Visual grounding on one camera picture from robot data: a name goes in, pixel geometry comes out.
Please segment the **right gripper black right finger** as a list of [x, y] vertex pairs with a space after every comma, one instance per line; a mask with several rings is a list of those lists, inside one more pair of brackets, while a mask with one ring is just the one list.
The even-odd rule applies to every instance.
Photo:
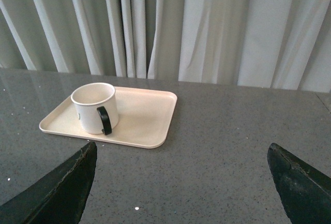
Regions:
[[330, 223], [330, 177], [276, 143], [267, 161], [291, 223]]

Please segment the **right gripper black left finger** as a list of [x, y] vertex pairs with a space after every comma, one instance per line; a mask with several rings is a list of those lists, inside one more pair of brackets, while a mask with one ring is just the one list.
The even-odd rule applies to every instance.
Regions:
[[96, 143], [89, 142], [1, 205], [1, 223], [79, 223], [94, 181], [96, 161]]

